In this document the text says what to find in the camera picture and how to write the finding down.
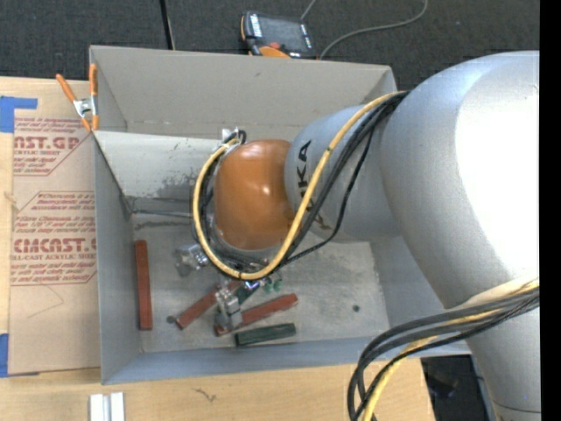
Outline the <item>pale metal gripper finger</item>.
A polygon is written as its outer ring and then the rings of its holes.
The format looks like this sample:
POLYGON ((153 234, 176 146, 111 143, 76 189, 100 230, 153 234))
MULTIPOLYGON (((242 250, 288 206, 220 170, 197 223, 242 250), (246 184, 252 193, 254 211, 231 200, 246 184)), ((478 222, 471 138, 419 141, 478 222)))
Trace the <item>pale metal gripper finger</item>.
POLYGON ((180 277, 208 265, 208 258, 198 244, 180 246, 175 249, 175 268, 180 277))
POLYGON ((243 322, 238 297, 228 289, 220 289, 216 293, 216 299, 215 334, 225 334, 236 330, 243 322))

